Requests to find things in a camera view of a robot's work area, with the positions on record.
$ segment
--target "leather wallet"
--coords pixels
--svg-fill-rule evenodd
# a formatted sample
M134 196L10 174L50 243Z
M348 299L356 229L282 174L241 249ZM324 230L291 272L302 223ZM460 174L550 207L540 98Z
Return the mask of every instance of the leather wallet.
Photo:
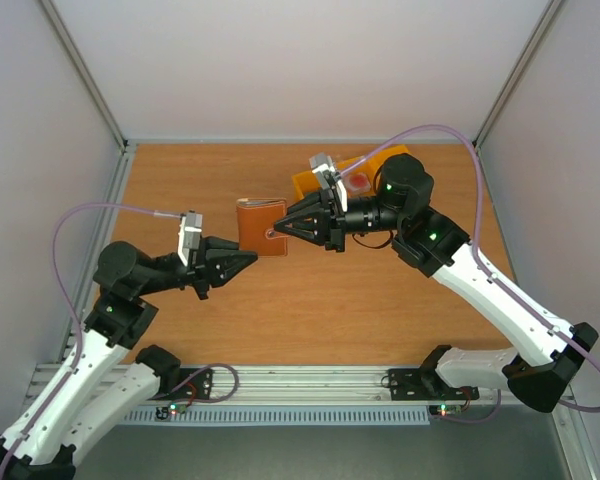
M240 250L250 250L261 257L287 255L288 236L273 230L274 222L287 214L284 198L240 198L236 211Z

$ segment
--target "white wall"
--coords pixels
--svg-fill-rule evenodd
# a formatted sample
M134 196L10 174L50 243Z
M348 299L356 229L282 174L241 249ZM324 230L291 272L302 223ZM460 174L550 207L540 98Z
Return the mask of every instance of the white wall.
M205 140L475 136L546 3L56 0L127 137Z
M66 332L51 229L69 207L103 198L117 156L37 2L0 0L0 433ZM70 286L93 225L87 214L61 236Z
M567 2L484 161L520 284L600 333L600 0ZM600 404L589 365L574 387L582 404ZM584 420L600 460L600 415Z

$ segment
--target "orange container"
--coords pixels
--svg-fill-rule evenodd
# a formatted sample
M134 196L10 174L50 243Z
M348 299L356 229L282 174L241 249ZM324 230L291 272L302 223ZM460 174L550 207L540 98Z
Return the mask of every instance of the orange container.
M356 168L351 172L351 175L355 175L356 173L364 173L369 182L373 182L373 178L376 172L382 167L382 164L389 158L394 155L399 155L401 153L409 153L409 150L404 145L396 145L395 147L387 148L377 155L374 155L369 160L367 160L364 164ZM341 162L336 163L336 167L338 170L342 171L342 169L348 167L360 157L350 158L348 160L343 160ZM296 202L302 200L306 194L315 192L320 189L320 184L316 179L316 176L313 174L311 170L306 172L297 173L296 175L291 177L291 181L293 182L293 189L296 192ZM355 196L364 196L364 195L373 195L373 190Z

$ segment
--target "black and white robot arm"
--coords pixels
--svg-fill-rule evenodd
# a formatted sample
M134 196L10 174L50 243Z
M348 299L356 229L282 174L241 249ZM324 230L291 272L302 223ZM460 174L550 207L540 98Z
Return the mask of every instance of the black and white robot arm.
M349 198L346 203L332 160L321 154L312 159L311 166L321 190L290 206L275 230L337 252L345 250L347 234L396 231L391 245L402 261L463 297L511 342L512 348L498 351L438 346L421 366L422 379L432 395L445 387L508 389L529 407L552 411L584 361L556 333L562 332L589 351L597 332L586 323L574 326L554 315L498 271L482 252L474 252L469 235L430 206L433 178L411 155L396 155L384 163L374 181L375 195ZM476 253L488 274L476 261ZM551 328L540 324L499 283Z
M182 215L174 253L152 258L127 242L109 244L98 258L93 279L100 296L83 323L77 364L76 344L35 402L0 435L0 465L19 442L4 478L73 478L75 467L131 409L176 386L180 361L152 345L121 379L92 399L103 377L127 357L158 312L142 296L190 286L204 300L210 288L225 285L257 258L235 242L203 237L202 215L195 212ZM34 415L35 424L23 436Z

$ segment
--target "purple cable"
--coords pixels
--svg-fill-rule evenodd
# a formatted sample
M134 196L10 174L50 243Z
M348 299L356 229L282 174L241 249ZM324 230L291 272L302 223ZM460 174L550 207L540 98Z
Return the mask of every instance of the purple cable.
M115 208L117 210L128 210L130 212L144 213L144 214L152 215L155 217L180 218L180 214L178 214L178 213L160 212L157 210L149 210L146 208L132 207L130 205L122 205L122 204L117 204L117 203L95 203L95 202L78 205L77 207L74 207L74 208L68 210L67 212L64 213L64 215L62 215L62 217L60 217L60 219L58 220L58 222L56 223L56 225L53 229L53 240L51 242L51 261L53 263L53 274L55 276L55 280L58 283L58 286L60 287L60 291L62 292L62 298L64 299L65 303L67 304L67 307L69 308L69 315L71 316L71 323L73 325L73 329L75 330L75 334L76 334L75 335L76 336L76 354L70 365L71 370L75 369L76 365L80 361L80 356L82 355L82 349L83 349L82 328L80 326L80 318L78 317L78 314L77 314L75 308L73 307L73 304L71 303L71 299L69 298L69 294L67 293L67 290L64 287L64 284L62 283L62 279L60 278L60 272L58 270L58 262L56 259L56 243L57 243L58 234L60 233L60 229L62 228L62 225L64 225L64 223L69 218L71 218L73 215L75 215L76 213L81 212L83 210L92 210L92 209L96 209L96 208ZM71 371L68 371L67 373L64 374L64 376L56 384L56 386L53 388L51 393L47 396L47 398L44 400L44 402L42 402L42 404L40 405L38 410L36 410L36 412L31 416L31 418L29 419L29 421L27 422L25 427L22 429L22 431L20 432L21 437L13 442L13 445L7 451L7 453L4 456L4 459L2 460L2 463L0 464L0 480L2 480L2 478L4 476L5 470L7 469L7 465L9 465L9 461L11 460L11 457L13 457L15 452L20 447L20 444L22 443L22 438L26 437L27 433L29 433L29 431L33 428L35 423L42 416L42 414L49 407L49 405L51 405L51 402L53 402L54 398L58 395L58 393L60 392L62 387L64 387L64 385L67 383L70 376L71 376Z
M448 415L432 415L432 417L439 418L440 420L446 420L448 422L462 423L465 425L476 425L479 423L488 422L489 420L493 420L495 418L495 416L498 414L498 412L500 411L501 406L502 406L502 392L500 390L498 390L496 404L493 407L493 410L491 410L491 412L489 413L489 415L487 415L484 418L477 418L475 420L471 420L471 419L450 417Z
M480 168L480 159L478 158L478 154L476 153L476 151L473 148L473 145L471 144L469 139L467 137L465 137L462 133L460 133L458 130L451 128L451 127L447 127L446 125L437 125L437 124L421 125L419 127L410 128L409 130L405 130L404 132L399 133L395 137L390 138L389 140L384 142L382 145L380 145L377 148L375 148L374 150L372 150L369 154L363 156L362 158L360 158L358 161L354 162L349 167L343 169L342 176L348 175L349 173L351 173L351 171L358 168L360 165L365 163L371 157L373 157L377 153L381 152L385 148L390 147L397 141L399 141L409 135L413 135L414 133L421 133L421 132L428 131L428 130L438 130L441 132L448 133L449 135L453 135L458 140L460 140L460 142L466 147L466 149L469 151L469 154L471 155L471 160L473 161L473 166L474 166L475 172L476 172L476 190L478 193L478 195L477 195L478 198L476 201L476 219L475 219L474 228L473 228L473 242L471 245L471 253L473 255L473 259L476 261L476 263L480 267L480 270L482 270L487 276L491 277L493 272L491 270L489 270L489 268L484 264L484 262L482 261L482 259L480 258L480 255L479 255L479 253L480 253L480 229L482 227L482 202L483 202L483 198L484 198L484 191L483 191L483 186L482 186L482 171ZM544 326L548 330L553 329L553 325L548 320L546 320L539 312L535 311L535 309L533 309L531 307L531 305L529 305L527 302L525 302L523 298L521 298L518 294L516 294L516 292L514 292L507 285L505 285L504 282L502 282L498 278L493 278L493 281L502 290L504 290L505 293L507 293L513 300L515 300L516 303L518 303L522 308L524 308L527 312L529 312L529 314L531 316L533 316L536 320L538 320L538 322L540 322L540 324L542 326ZM555 334L560 340L565 342L567 345L569 345L571 348L573 348L576 352L578 352L580 355L582 355L583 358L588 360L595 367L595 369L598 370L598 372L600 373L600 363L593 355L591 355L589 352L587 352L578 343L576 343L574 340L572 340L571 338L566 336L564 333L558 331L558 332L555 332ZM560 400L560 404L564 405L565 407L573 408L574 410L578 410L581 412L600 413L600 406L585 407L585 406L581 406L581 405L578 405L575 403L567 402L565 400Z
M178 385L173 387L171 389L170 393L177 392L182 387L184 387L187 383L189 383L194 377L197 377L202 372L205 372L211 368L225 368L225 369L229 370L229 373L231 373L231 375L233 375L233 387L231 388L231 391L229 393L227 393L226 395L223 395L221 397L210 398L209 400L195 399L195 402L196 403L220 403L220 402L224 402L225 400L228 400L231 397L233 397L233 395L238 391L238 388L240 387L240 377L238 377L238 371L235 368L233 368L231 365L227 365L226 363L210 363L209 365L205 365L204 367L199 368L198 370L193 372L191 375L189 375L187 378L185 378L182 382L180 382ZM167 395L169 395L169 394L161 393L161 394L153 397L151 400L159 400L161 398L166 397Z

